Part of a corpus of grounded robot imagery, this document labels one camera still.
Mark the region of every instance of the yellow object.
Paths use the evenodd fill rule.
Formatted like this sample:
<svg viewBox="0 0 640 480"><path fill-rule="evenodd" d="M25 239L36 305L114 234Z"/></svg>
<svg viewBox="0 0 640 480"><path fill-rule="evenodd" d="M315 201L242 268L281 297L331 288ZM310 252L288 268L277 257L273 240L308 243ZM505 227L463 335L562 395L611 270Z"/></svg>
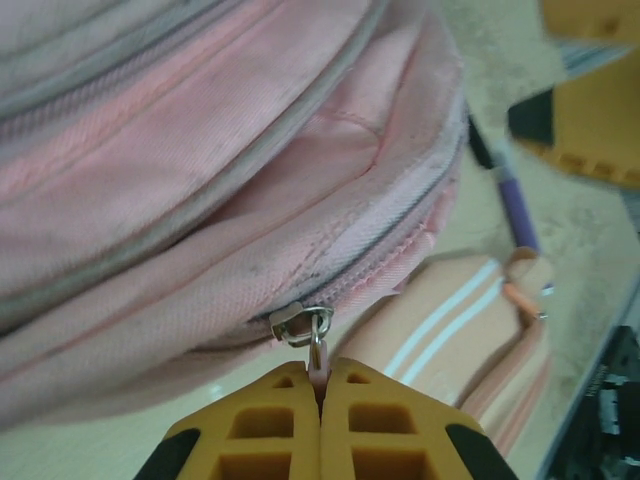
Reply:
<svg viewBox="0 0 640 480"><path fill-rule="evenodd" d="M471 417L341 358L322 421L304 363L286 363L176 423L136 480L489 478L516 477Z"/></svg>
<svg viewBox="0 0 640 480"><path fill-rule="evenodd" d="M542 0L548 30L640 44L640 0ZM557 168L640 188L640 49L509 110L523 146Z"/></svg>

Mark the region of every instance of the pink backpack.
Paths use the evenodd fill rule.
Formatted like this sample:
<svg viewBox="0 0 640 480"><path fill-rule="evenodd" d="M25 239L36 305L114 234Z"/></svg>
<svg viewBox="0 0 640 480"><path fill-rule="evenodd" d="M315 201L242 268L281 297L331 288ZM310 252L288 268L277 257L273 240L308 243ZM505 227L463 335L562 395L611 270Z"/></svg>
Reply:
<svg viewBox="0 0 640 480"><path fill-rule="evenodd" d="M429 2L10 0L0 19L2 427L304 344L306 313L354 318L445 224L466 110Z"/></svg>

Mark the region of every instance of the metal zipper slider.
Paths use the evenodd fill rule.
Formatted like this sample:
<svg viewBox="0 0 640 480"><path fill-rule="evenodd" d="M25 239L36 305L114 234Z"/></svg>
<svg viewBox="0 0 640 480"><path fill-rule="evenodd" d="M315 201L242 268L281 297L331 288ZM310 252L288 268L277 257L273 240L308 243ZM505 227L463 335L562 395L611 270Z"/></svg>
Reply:
<svg viewBox="0 0 640 480"><path fill-rule="evenodd" d="M331 328L332 317L332 308L303 307L295 302L269 315L269 322L274 337L298 348L311 345L314 335L317 335L317 341L322 340Z"/></svg>

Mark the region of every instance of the beige floor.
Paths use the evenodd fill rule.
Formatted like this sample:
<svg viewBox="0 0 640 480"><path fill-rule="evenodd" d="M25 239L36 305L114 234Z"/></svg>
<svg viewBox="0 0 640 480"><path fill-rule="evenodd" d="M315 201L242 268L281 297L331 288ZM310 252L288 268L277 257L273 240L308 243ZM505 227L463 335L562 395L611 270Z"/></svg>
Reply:
<svg viewBox="0 0 640 480"><path fill-rule="evenodd" d="M471 107L489 138L497 140L512 102L563 77L559 55L543 36L534 0L442 4L467 62ZM552 380L509 458L519 477L530 479L638 272L640 246L615 191L563 176L522 152L516 152L515 161L542 247L558 271L556 294L547 305L555 355ZM438 250L473 249L504 259L512 244L493 180L470 158L463 170L460 201ZM300 355L281 349L141 413L0 435L0 479L133 478L177 419Z"/></svg>

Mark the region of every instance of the white stripe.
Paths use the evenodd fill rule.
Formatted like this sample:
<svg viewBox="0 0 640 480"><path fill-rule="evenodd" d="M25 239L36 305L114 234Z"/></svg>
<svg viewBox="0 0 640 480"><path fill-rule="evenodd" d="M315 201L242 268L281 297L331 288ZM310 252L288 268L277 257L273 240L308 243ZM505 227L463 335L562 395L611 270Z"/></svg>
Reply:
<svg viewBox="0 0 640 480"><path fill-rule="evenodd" d="M465 324L473 317L478 315L482 310L487 308L491 302L500 294L502 290L502 279L496 280L496 282L485 292L482 297L475 301L473 305L462 312L456 319L451 322L447 328L445 328L440 334L429 344L429 346L420 354L415 362L409 367L407 372L400 380L405 385L410 385L411 382L420 374L424 366L438 353L442 346L455 335Z"/></svg>
<svg viewBox="0 0 640 480"><path fill-rule="evenodd" d="M469 279L460 289L449 297L444 303L436 308L424 322L411 334L404 342L400 349L393 356L389 365L384 369L384 374L388 377L393 376L400 365L407 359L414 348L418 346L422 338L435 327L442 318L451 310L463 302L473 291L478 288L489 276L498 268L499 264L496 260L490 259L476 274Z"/></svg>

